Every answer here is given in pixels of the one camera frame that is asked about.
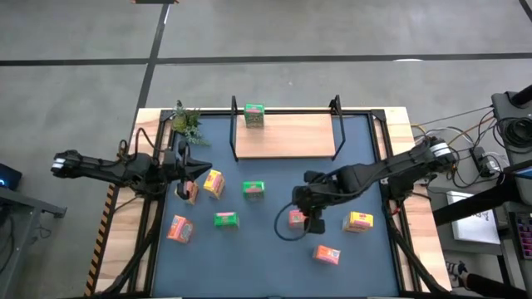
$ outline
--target yellow black warning tape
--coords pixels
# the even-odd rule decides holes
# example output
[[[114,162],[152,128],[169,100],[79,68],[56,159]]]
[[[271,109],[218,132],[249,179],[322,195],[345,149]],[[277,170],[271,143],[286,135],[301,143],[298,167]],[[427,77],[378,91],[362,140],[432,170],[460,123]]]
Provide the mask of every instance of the yellow black warning tape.
[[[101,259],[103,258],[104,240],[108,235],[108,230],[111,227],[111,210],[112,204],[116,198],[116,190],[114,184],[110,184],[107,189],[107,199],[103,207],[103,215],[101,216],[100,227],[98,228],[98,236],[96,237],[96,244],[94,245],[94,252],[92,254],[91,266],[89,268],[89,275],[86,279],[85,296],[94,294],[96,290],[96,279],[98,269],[101,265]]]

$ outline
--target black frame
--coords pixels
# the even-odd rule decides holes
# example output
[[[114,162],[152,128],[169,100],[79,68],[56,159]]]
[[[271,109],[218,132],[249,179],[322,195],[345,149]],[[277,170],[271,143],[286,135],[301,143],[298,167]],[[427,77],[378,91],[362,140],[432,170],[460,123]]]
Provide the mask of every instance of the black frame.
[[[334,99],[331,100],[331,102],[329,103],[329,108],[330,110],[311,110],[310,113],[306,113],[306,114],[311,114],[311,113],[330,113],[331,115],[337,115],[340,119],[340,130],[341,130],[341,134],[342,134],[342,142],[340,143],[340,145],[337,147],[336,151],[334,152],[334,156],[331,158],[332,161],[334,161],[336,159],[336,157],[338,156],[338,154],[340,153],[340,150],[342,149],[343,145],[346,143],[346,132],[345,130],[343,129],[343,116],[342,116],[342,104],[340,103],[340,96],[339,95],[336,95],[334,97]],[[235,127],[235,118],[237,115],[243,115],[244,114],[244,110],[239,110],[239,107],[238,105],[236,104],[236,96],[232,96],[231,97],[231,113],[230,113],[230,117],[231,117],[231,121],[230,121],[230,127],[229,127],[229,145],[231,146],[231,149],[233,150],[233,156],[234,156],[234,161],[235,162],[238,162],[239,161],[239,157],[236,155],[236,151],[234,149],[234,144],[236,143],[236,140],[234,139],[235,137],[235,131],[236,131],[236,127]],[[295,110],[278,110],[276,111],[275,113],[272,113],[271,110],[268,110],[268,111],[265,111],[264,114],[301,114],[301,113],[298,113],[297,111]]]
[[[166,127],[166,121],[170,119],[170,117],[172,116],[172,113],[173,111],[172,110],[162,110],[161,113],[160,113],[160,120],[159,120],[159,128],[157,130],[157,136],[155,137],[155,147],[156,148],[160,148],[160,146],[162,145],[162,140],[163,140],[163,137],[164,137],[164,131],[165,131],[165,127]],[[201,113],[202,115],[205,115],[205,116],[217,116],[217,115],[228,115],[228,116],[231,116],[233,117],[234,116],[234,108],[232,106],[231,109],[206,109],[206,110],[201,110]],[[331,113],[331,110],[329,109],[323,109],[323,110],[305,110],[304,108],[303,109],[286,109],[286,110],[282,110],[282,109],[270,109],[268,110],[268,113],[269,114],[312,114],[312,113]],[[387,153],[387,156],[391,156],[392,155],[392,142],[390,141],[390,136],[389,136],[389,132],[388,132],[388,129],[387,129],[387,122],[386,122],[386,114],[385,114],[385,111],[384,110],[347,110],[347,111],[342,111],[340,112],[342,113],[342,115],[362,115],[362,116],[366,116],[367,117],[367,123],[368,123],[368,126],[370,128],[370,136],[371,136],[371,139],[372,139],[372,148],[373,148],[373,154],[375,156],[375,159],[382,159],[383,157],[381,157],[380,155],[380,151],[379,151],[379,147],[378,147],[378,139],[377,139],[377,129],[376,129],[376,126],[375,126],[375,123],[374,121],[379,121],[379,124],[382,128],[382,136],[383,136],[383,141],[384,141],[384,145],[385,145],[385,150],[386,150],[386,153]],[[174,149],[174,141],[175,141],[175,138],[176,138],[176,133],[173,132],[171,134],[169,134],[169,138],[168,138],[168,148],[170,150],[173,150]],[[159,154],[159,151],[157,149],[154,149],[154,155],[156,154]],[[383,183],[379,183],[380,184],[380,188],[381,188],[381,200],[382,200],[382,204],[383,204],[383,207],[387,207],[389,208],[389,198],[387,196],[385,196],[385,193],[382,192],[382,190],[385,188],[384,184]],[[150,248],[150,253],[149,253],[149,258],[148,258],[148,263],[147,263],[147,268],[146,268],[146,275],[145,275],[145,284],[144,284],[144,288],[142,291],[137,291],[135,289],[135,286],[136,286],[136,281],[137,281],[137,277],[138,277],[138,265],[135,266],[135,270],[134,270],[134,274],[135,275],[132,275],[130,277],[130,280],[129,280],[129,287],[127,289],[128,293],[127,294],[123,294],[123,295],[132,295],[134,296],[134,294],[141,294],[142,296],[149,296],[150,293],[151,293],[151,287],[153,285],[153,278],[154,278],[154,270],[155,270],[155,259],[156,259],[156,254],[157,254],[157,247],[159,245],[159,237],[160,237],[160,221],[157,221],[157,219],[161,219],[162,218],[162,214],[163,214],[163,211],[164,211],[164,200],[165,200],[165,196],[162,197],[162,199],[159,200],[159,203],[157,204],[157,209],[156,209],[156,212],[155,212],[155,220],[154,220],[154,223],[152,224],[152,227],[155,227],[155,235],[152,236],[152,242],[151,242],[151,248]],[[143,236],[145,231],[146,231],[146,227],[148,225],[148,218],[147,218],[147,215],[149,214],[150,212],[150,200],[146,200],[147,203],[145,203],[145,205],[143,206],[143,209],[142,209],[142,214],[141,214],[141,218],[140,218],[140,223],[139,223],[139,233],[138,235],[139,236]],[[114,203],[113,203],[113,209],[111,210],[111,216],[112,214],[114,213],[114,205],[116,204],[116,200],[114,200]],[[408,228],[408,225],[407,225],[407,221],[406,221],[406,215],[404,215],[404,213],[400,213],[400,216],[401,218],[401,233],[403,235],[403,237],[405,238],[405,241],[406,243],[408,244],[408,246],[411,248],[412,246],[412,243],[411,243],[411,238],[410,238],[410,231],[409,231],[409,228]],[[397,275],[397,290],[399,291],[399,296],[398,297],[415,297],[415,298],[433,298],[433,297],[438,297],[438,298],[442,298],[442,297],[449,297],[449,298],[458,298],[454,295],[448,295],[448,294],[431,294],[431,293],[426,293],[426,292],[422,292],[421,290],[421,284],[419,283],[419,277],[417,276],[417,274],[413,271],[413,266],[411,265],[411,262],[409,261],[409,264],[410,264],[410,268],[411,268],[411,275],[412,275],[412,281],[413,281],[413,287],[414,287],[414,290],[413,291],[407,291],[406,288],[405,288],[405,283],[404,283],[404,277],[402,276],[402,271],[401,271],[401,260],[400,260],[400,256],[398,254],[398,249],[397,249],[397,243],[394,241],[393,237],[392,237],[392,226],[391,224],[387,221],[387,233],[388,233],[388,239],[389,239],[389,243],[390,243],[390,253],[392,255],[392,262],[393,262],[393,266],[394,266],[394,270],[396,272],[396,275]],[[140,246],[140,243],[144,241],[143,238],[140,239],[140,241],[137,239],[137,243],[135,245],[135,247],[139,247]]]
[[[160,113],[160,125],[159,125],[158,131],[157,131],[157,136],[155,137],[155,147],[160,147],[160,145],[162,143],[163,132],[164,132],[165,125],[166,125],[165,122],[169,119],[169,115],[171,115],[171,112],[172,112],[172,110],[162,110],[161,113]],[[236,97],[235,96],[232,97],[231,108],[228,109],[228,110],[226,110],[226,109],[223,109],[223,110],[210,110],[210,109],[203,110],[202,109],[201,110],[201,114],[204,115],[204,116],[228,115],[229,117],[231,117],[231,121],[230,121],[231,122],[231,128],[230,128],[231,130],[229,130],[229,141],[232,141],[233,138],[234,138],[234,130],[232,130],[232,129],[234,128],[234,117],[237,115],[238,112],[240,112],[240,114],[243,113],[242,111],[238,110],[238,106],[236,105]],[[383,157],[380,156],[380,152],[379,152],[378,140],[377,140],[377,129],[375,127],[374,120],[379,121],[380,125],[382,127],[382,136],[383,136],[383,139],[384,139],[384,144],[385,144],[385,147],[386,147],[387,156],[392,155],[392,147],[391,147],[392,142],[390,141],[390,136],[389,136],[389,133],[388,133],[388,130],[387,130],[387,123],[386,123],[386,117],[385,117],[385,111],[384,110],[347,110],[347,111],[343,111],[341,106],[340,106],[339,96],[335,96],[335,98],[333,100],[331,100],[331,102],[329,104],[329,109],[322,109],[322,110],[305,110],[305,109],[276,110],[276,109],[269,109],[269,110],[265,111],[265,113],[268,113],[268,114],[332,113],[334,115],[337,115],[341,119],[341,131],[342,131],[342,143],[338,146],[337,153],[339,152],[339,150],[343,147],[343,144],[345,143],[345,130],[344,130],[344,126],[343,126],[343,118],[342,117],[344,115],[366,116],[367,124],[368,124],[368,126],[370,128],[370,136],[371,136],[371,139],[372,139],[372,148],[373,148],[373,154],[375,156],[375,159],[378,160],[378,159],[382,159]],[[176,133],[175,132],[173,132],[172,134],[169,135],[168,148],[171,149],[171,150],[174,148],[175,138],[176,138]],[[236,157],[236,153],[234,152],[233,143],[229,142],[229,144],[231,146],[231,149],[233,150],[235,160],[238,161],[238,158]],[[379,184],[380,184],[381,190],[382,190],[382,188],[384,188],[384,186],[381,183],[379,183]],[[388,198],[384,196],[384,193],[382,191],[381,191],[381,200],[382,200],[383,204],[388,204]],[[155,213],[155,217],[156,218],[162,217],[163,207],[164,207],[164,202],[159,202],[159,204],[157,205],[157,211]],[[147,215],[149,212],[150,212],[150,205],[149,204],[145,204],[143,206],[142,214],[146,214]],[[145,232],[146,226],[147,226],[147,216],[145,217],[145,221],[140,223],[139,229],[142,229],[142,232]],[[392,239],[391,230],[390,229],[391,228],[389,228],[389,226],[387,226],[388,240],[389,240],[389,243],[390,243],[393,266],[394,266],[394,270],[395,270],[396,275],[397,275],[397,290],[401,294],[401,293],[406,291],[405,284],[404,284],[404,277],[402,276],[401,260],[400,260],[399,253],[398,253],[398,250],[397,250],[397,245]],[[411,246],[410,231],[408,229],[408,225],[403,225],[403,222],[401,222],[401,232],[403,233],[403,236],[405,236],[406,241],[409,244],[409,246]],[[148,258],[148,267],[146,269],[145,284],[144,284],[144,290],[143,290],[144,292],[147,292],[147,293],[150,293],[151,286],[153,285],[153,276],[154,276],[154,270],[155,270],[155,256],[156,256],[156,248],[158,246],[158,241],[159,241],[159,236],[157,236],[155,244],[151,245],[152,247],[150,249],[150,256]],[[130,280],[130,286],[135,286],[135,285],[136,285],[136,277],[135,277],[135,279],[133,279],[133,277],[132,277],[131,280]],[[134,291],[135,291],[135,289],[131,289],[130,290],[128,288],[128,292],[134,292]],[[420,292],[420,291],[421,291],[421,287],[419,287],[419,289],[416,289],[416,284],[414,284],[414,292]]]

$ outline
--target metal frame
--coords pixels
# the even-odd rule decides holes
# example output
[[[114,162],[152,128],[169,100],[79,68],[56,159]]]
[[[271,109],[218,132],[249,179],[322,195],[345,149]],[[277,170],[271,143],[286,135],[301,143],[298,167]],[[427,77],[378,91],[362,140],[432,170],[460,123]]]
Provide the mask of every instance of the metal frame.
[[[33,232],[39,224],[41,213],[51,213],[54,218],[64,218],[67,208],[28,197],[7,188],[0,188],[0,203],[5,204],[7,215],[11,219],[13,248],[6,261],[5,268],[0,272],[0,297],[11,298],[17,280],[22,271],[27,250],[32,245]]]
[[[236,99],[233,99],[233,100],[234,100],[234,105],[232,105],[231,109],[227,109],[227,110],[216,110],[216,109],[209,110],[209,109],[206,109],[206,110],[202,110],[201,113],[202,113],[203,116],[227,115],[227,116],[230,116],[230,117],[234,118],[234,116],[236,115],[234,112],[235,111],[238,112],[238,109],[236,109],[237,108]],[[330,107],[329,109],[323,109],[323,110],[272,109],[272,110],[268,110],[268,113],[269,114],[331,113],[331,109],[335,109],[335,108],[334,107]],[[162,110],[161,113],[160,113],[159,128],[158,128],[158,131],[157,131],[157,136],[155,137],[155,145],[156,145],[156,147],[160,147],[160,145],[162,144],[162,139],[163,139],[163,135],[164,135],[166,121],[170,118],[171,114],[172,114],[172,110]],[[366,116],[367,117],[369,129],[370,129],[369,133],[370,133],[370,136],[371,136],[373,154],[375,155],[375,159],[376,160],[383,158],[383,157],[380,156],[379,147],[378,147],[378,140],[377,140],[377,130],[376,130],[376,126],[374,124],[374,121],[378,120],[380,122],[381,127],[382,127],[382,136],[383,136],[383,140],[384,140],[385,150],[386,150],[388,156],[392,155],[392,147],[391,147],[392,143],[390,141],[390,136],[389,136],[389,133],[388,133],[388,130],[387,130],[387,123],[386,123],[386,117],[385,117],[385,111],[384,110],[345,110],[345,111],[342,111],[341,114],[342,115],[361,115],[361,116]],[[176,133],[175,132],[169,134],[168,147],[171,150],[175,147],[174,146],[175,138],[176,138]],[[154,149],[154,154],[159,154],[158,150]],[[381,185],[381,200],[382,200],[382,204],[383,204],[383,206],[387,206],[389,204],[389,199],[383,195],[384,193],[382,192],[382,190],[383,190],[384,186],[381,183],[379,183],[379,184]],[[155,219],[161,219],[162,218],[162,213],[164,211],[164,205],[165,205],[164,201],[165,201],[165,197],[162,197],[162,199],[159,201],[159,203],[157,205],[157,209],[155,211]],[[148,214],[149,212],[150,212],[150,205],[149,204],[145,204],[145,206],[143,206],[142,214]],[[145,217],[145,218],[141,217],[141,220],[144,220],[144,221],[142,221],[139,224],[139,233],[138,234],[143,236],[144,234],[141,233],[141,232],[145,232],[145,229],[146,229],[146,227],[148,225],[148,223],[147,223],[148,221],[147,221],[147,217]],[[152,225],[158,225],[158,228],[156,228],[156,232],[157,233],[156,233],[155,237],[153,238],[153,241],[152,241],[152,243],[150,245],[150,254],[149,254],[149,258],[148,258],[148,264],[147,264],[148,266],[146,268],[145,284],[144,284],[144,289],[142,291],[143,294],[150,294],[151,293],[151,287],[153,285],[153,279],[154,279],[155,259],[156,259],[156,254],[157,254],[157,246],[159,244],[160,222],[156,222],[156,224],[154,223]],[[416,298],[431,298],[431,297],[434,297],[435,294],[421,292],[421,287],[419,288],[419,290],[414,290],[414,291],[407,291],[406,290],[405,284],[404,284],[405,283],[404,282],[404,277],[402,276],[402,271],[401,271],[401,260],[400,260],[399,254],[398,254],[397,243],[395,243],[393,238],[392,238],[392,231],[391,231],[390,224],[388,222],[387,222],[387,233],[388,233],[388,238],[389,238],[389,243],[390,243],[390,254],[392,255],[392,262],[393,262],[394,270],[395,270],[396,275],[397,275],[397,290],[399,291],[399,297],[416,297]],[[407,244],[409,244],[410,247],[411,247],[410,231],[409,231],[409,228],[408,228],[408,225],[407,225],[406,218],[404,218],[401,221],[401,233],[405,237]],[[413,269],[411,269],[412,277],[415,278],[415,279],[412,279],[412,281],[414,281],[414,287],[415,287],[415,285],[416,285],[415,281],[418,281],[418,283],[419,283],[419,278],[417,277],[417,275],[412,270]],[[131,292],[131,293],[132,292],[138,292],[135,289],[136,279],[137,279],[137,277],[131,277],[131,279],[130,279],[131,290],[130,290],[130,288],[128,288],[128,292]],[[458,298],[458,297],[447,296],[447,295],[437,295],[437,296],[439,296],[439,297],[449,297],[449,298]]]
[[[343,127],[343,116],[342,116],[342,105],[340,104],[340,96],[336,95],[334,99],[331,100],[329,103],[330,110],[267,110],[264,112],[264,114],[315,114],[315,113],[330,113],[331,115],[337,115],[340,119],[340,130],[342,134],[342,142],[340,143],[340,146],[337,147],[336,151],[334,152],[334,156],[331,158],[332,161],[336,159],[338,154],[340,153],[340,150],[342,149],[343,145],[346,143],[346,132]],[[239,110],[237,104],[236,104],[236,96],[232,96],[231,98],[231,112],[229,114],[230,116],[230,124],[229,124],[229,145],[231,146],[231,150],[233,150],[233,156],[234,161],[238,162],[239,157],[236,154],[236,151],[234,149],[234,144],[236,143],[235,136],[236,136],[236,121],[235,118],[237,115],[242,115],[244,113],[244,110]]]

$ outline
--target gray floor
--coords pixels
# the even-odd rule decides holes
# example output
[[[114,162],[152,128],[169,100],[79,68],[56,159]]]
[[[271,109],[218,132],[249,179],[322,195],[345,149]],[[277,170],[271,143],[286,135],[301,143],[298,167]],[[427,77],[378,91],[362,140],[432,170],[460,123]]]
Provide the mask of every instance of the gray floor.
[[[159,14],[160,5],[126,0],[0,0],[0,60],[148,57]],[[160,57],[531,49],[532,22],[518,0],[204,0],[171,7]],[[0,67],[0,163],[24,173],[23,193],[68,207],[63,220],[42,220],[53,234],[32,247],[18,298],[82,294],[106,184],[55,179],[50,162],[72,148],[112,159],[130,133],[144,72],[145,66]],[[421,123],[489,105],[492,93],[519,90],[531,79],[532,60],[158,66],[146,106],[181,99],[227,107],[231,95],[241,104],[316,106],[339,94],[344,106],[406,106],[411,121]],[[465,129],[484,113],[428,127]],[[483,146],[502,153],[490,136]],[[461,168],[465,179],[474,178],[471,163]],[[494,257],[446,256],[500,279]]]

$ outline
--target potted plant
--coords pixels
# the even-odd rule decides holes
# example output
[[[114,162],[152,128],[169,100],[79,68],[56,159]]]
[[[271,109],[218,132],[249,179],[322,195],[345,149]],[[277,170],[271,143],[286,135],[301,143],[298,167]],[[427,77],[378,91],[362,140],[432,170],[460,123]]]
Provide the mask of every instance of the potted plant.
[[[183,103],[177,100],[177,105],[174,107],[174,120],[172,121],[172,130],[178,134],[183,135],[187,142],[193,145],[210,145],[209,141],[203,138],[203,135],[198,128],[201,125],[199,122],[199,110],[186,110]]]

